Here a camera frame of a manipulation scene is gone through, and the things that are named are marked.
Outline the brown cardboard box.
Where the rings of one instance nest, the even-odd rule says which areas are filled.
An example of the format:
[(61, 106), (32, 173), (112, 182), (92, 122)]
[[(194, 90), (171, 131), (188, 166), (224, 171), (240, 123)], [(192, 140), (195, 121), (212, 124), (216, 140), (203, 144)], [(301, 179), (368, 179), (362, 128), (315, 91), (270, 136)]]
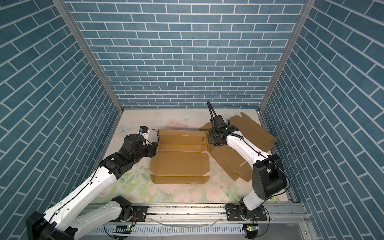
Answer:
[(235, 115), (229, 121), (239, 129), (234, 132), (235, 136), (228, 136), (228, 144), (221, 147), (209, 144), (208, 152), (231, 179), (241, 178), (249, 182), (252, 180), (253, 164), (265, 159), (277, 138), (245, 113)]
[(203, 185), (210, 178), (208, 137), (205, 132), (159, 130), (159, 146), (151, 158), (156, 185)]

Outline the left green circuit board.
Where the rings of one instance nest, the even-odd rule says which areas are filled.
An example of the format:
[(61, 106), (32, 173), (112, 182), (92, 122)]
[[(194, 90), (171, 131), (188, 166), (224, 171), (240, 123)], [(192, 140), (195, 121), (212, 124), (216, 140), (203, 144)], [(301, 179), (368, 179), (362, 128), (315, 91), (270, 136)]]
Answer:
[(131, 234), (132, 233), (132, 226), (116, 226), (116, 228), (113, 231), (114, 235), (121, 235), (121, 234)]

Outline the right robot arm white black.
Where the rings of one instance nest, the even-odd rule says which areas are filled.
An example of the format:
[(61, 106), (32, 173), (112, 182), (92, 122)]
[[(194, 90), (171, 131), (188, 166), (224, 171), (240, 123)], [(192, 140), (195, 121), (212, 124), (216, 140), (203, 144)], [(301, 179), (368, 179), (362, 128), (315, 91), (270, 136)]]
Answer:
[(252, 185), (238, 207), (249, 219), (266, 200), (288, 186), (282, 159), (268, 153), (277, 139), (244, 113), (229, 120), (212, 115), (210, 121), (209, 153), (231, 178), (242, 178)]

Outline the green circuit board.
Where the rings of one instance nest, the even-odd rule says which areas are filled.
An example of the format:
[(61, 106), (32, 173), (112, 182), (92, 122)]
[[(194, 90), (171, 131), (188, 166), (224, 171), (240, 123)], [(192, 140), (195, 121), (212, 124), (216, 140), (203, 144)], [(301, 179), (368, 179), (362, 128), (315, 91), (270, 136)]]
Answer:
[(243, 225), (244, 230), (246, 233), (258, 233), (259, 232), (259, 226), (256, 224), (244, 224)]
[(116, 226), (116, 228), (113, 231), (114, 235), (121, 235), (121, 234), (131, 234), (132, 233), (132, 226)]

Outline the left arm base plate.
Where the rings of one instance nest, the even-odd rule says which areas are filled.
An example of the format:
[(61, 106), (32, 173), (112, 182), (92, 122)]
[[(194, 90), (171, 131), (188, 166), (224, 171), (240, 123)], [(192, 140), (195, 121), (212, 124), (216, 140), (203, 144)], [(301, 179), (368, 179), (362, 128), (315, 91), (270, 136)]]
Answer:
[(132, 206), (123, 208), (118, 217), (110, 222), (113, 223), (143, 223), (146, 221), (148, 206)]

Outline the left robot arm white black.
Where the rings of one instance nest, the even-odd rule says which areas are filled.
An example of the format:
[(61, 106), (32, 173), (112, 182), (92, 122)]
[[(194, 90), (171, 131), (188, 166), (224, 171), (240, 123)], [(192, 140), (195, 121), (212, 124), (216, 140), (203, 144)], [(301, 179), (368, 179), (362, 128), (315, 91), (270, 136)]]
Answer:
[(78, 240), (95, 228), (117, 220), (136, 221), (132, 203), (123, 196), (82, 215), (103, 190), (116, 182), (142, 158), (157, 154), (158, 142), (150, 142), (146, 133), (124, 138), (119, 151), (102, 160), (89, 178), (53, 207), (43, 213), (34, 212), (26, 220), (29, 240)]

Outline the aluminium corner post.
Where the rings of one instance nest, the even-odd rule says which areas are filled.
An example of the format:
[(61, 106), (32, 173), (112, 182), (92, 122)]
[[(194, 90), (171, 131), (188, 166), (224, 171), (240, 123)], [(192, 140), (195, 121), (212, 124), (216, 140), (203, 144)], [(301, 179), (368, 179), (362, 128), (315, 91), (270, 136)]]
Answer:
[(268, 101), (269, 101), (269, 99), (273, 93), (275, 86), (277, 85), (277, 82), (278, 82), (278, 80), (282, 74), (282, 71), (283, 71), (283, 69), (284, 69), (284, 67), (288, 61), (288, 58), (289, 58), (289, 56), (290, 56), (298, 38), (299, 38), (299, 35), (300, 35), (300, 33), (304, 27), (306, 20), (309, 17), (309, 14), (310, 14), (315, 2), (316, 2), (315, 0), (306, 1), (300, 14), (299, 14), (298, 21), (293, 28), (292, 34), (291, 34), (291, 36), (287, 42), (287, 45), (286, 45), (286, 47), (282, 53), (279, 64), (276, 67), (275, 73), (274, 73), (273, 77), (271, 78), (269, 86), (267, 87), (266, 93), (265, 93), (265, 95), (262, 99), (262, 102), (260, 104), (260, 107), (259, 107), (260, 113), (262, 113), (267, 107), (267, 103), (268, 103)]
[(97, 62), (94, 54), (92, 53), (92, 50), (90, 49), (86, 39), (84, 38), (81, 30), (79, 29), (74, 17), (72, 16), (71, 12), (69, 11), (65, 1), (62, 0), (52, 0), (53, 4), (57, 8), (59, 14), (63, 18), (64, 22), (68, 26), (70, 32), (72, 33), (73, 37), (75, 38), (76, 42), (78, 43), (79, 47), (81, 48), (82, 52), (84, 53), (85, 57), (89, 61), (91, 67), (95, 71), (96, 75), (98, 76), (101, 84), (106, 89), (109, 97), (113, 101), (115, 107), (121, 114), (124, 111), (123, 106), (121, 105), (120, 101), (118, 100), (116, 94), (114, 93), (111, 85), (109, 84), (103, 70), (101, 69), (99, 63)]

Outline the left aluminium corner post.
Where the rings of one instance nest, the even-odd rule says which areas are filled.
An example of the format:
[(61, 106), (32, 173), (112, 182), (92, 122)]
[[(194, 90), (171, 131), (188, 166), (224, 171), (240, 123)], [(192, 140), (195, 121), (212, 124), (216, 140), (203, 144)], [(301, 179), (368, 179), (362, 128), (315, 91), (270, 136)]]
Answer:
[(65, 1), (62, 0), (52, 0), (53, 4), (57, 8), (59, 14), (63, 18), (64, 22), (68, 26), (70, 32), (72, 33), (73, 37), (75, 38), (76, 42), (78, 43), (79, 47), (81, 48), (82, 52), (84, 53), (85, 57), (89, 61), (91, 67), (95, 71), (96, 75), (98, 76), (101, 84), (106, 89), (109, 97), (113, 101), (115, 107), (121, 114), (124, 111), (123, 106), (121, 105), (120, 101), (118, 100), (116, 94), (114, 93), (111, 85), (109, 84), (103, 70), (101, 69), (99, 63), (97, 62), (94, 54), (92, 53), (92, 50), (90, 49), (86, 39), (84, 38), (81, 30), (79, 29), (74, 17), (72, 16), (71, 12), (69, 11)]

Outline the right green circuit board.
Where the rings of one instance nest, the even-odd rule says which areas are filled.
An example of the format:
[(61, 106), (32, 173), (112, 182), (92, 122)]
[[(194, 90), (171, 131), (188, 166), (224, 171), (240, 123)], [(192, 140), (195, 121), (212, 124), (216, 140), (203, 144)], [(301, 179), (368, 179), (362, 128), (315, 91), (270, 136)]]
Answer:
[(259, 232), (259, 226), (256, 224), (244, 224), (243, 225), (244, 230), (246, 233), (258, 233)]

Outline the aluminium front rail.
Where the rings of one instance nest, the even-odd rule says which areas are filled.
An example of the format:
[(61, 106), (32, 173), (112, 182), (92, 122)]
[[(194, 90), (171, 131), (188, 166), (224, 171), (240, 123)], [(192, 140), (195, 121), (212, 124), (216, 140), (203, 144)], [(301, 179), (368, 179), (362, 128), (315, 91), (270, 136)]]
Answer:
[[(213, 204), (146, 204), (148, 213), (143, 223), (158, 223), (168, 225), (211, 225), (228, 223), (225, 203)], [(68, 217), (69, 225), (73, 228), (85, 225), (93, 228), (99, 227), (118, 217), (123, 208), (120, 204), (112, 202), (105, 205), (90, 205), (80, 213)], [(265, 203), (266, 221), (240, 221), (236, 223), (309, 223), (310, 218), (302, 204), (290, 202)]]

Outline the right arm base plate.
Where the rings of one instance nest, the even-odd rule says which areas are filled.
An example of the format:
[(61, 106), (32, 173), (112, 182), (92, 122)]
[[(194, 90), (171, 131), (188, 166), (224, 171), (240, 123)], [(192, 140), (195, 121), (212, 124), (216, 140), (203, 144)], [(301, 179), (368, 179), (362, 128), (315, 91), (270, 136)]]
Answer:
[(266, 211), (263, 207), (250, 211), (243, 205), (226, 204), (225, 210), (228, 222), (267, 220)]

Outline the right aluminium corner post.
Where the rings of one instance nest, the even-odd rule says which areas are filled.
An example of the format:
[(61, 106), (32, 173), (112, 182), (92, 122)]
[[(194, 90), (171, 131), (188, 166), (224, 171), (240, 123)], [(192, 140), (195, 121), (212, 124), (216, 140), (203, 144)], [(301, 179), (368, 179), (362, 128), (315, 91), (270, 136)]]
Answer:
[(282, 74), (282, 71), (283, 71), (283, 69), (284, 69), (284, 67), (288, 61), (288, 58), (289, 58), (289, 56), (290, 56), (298, 38), (299, 38), (299, 35), (300, 35), (300, 33), (304, 27), (306, 20), (309, 17), (309, 14), (310, 14), (315, 2), (316, 2), (315, 0), (306, 1), (300, 14), (299, 14), (298, 21), (293, 28), (292, 34), (291, 34), (291, 36), (287, 42), (287, 45), (286, 45), (286, 47), (282, 53), (279, 64), (276, 67), (275, 73), (274, 73), (273, 77), (271, 78), (269, 86), (267, 87), (266, 93), (265, 93), (265, 95), (262, 99), (262, 102), (260, 104), (260, 107), (259, 107), (260, 113), (262, 113), (267, 107), (267, 103), (268, 103), (268, 101), (269, 101), (269, 99), (273, 93), (275, 86), (277, 85), (277, 82), (278, 82), (278, 80)]

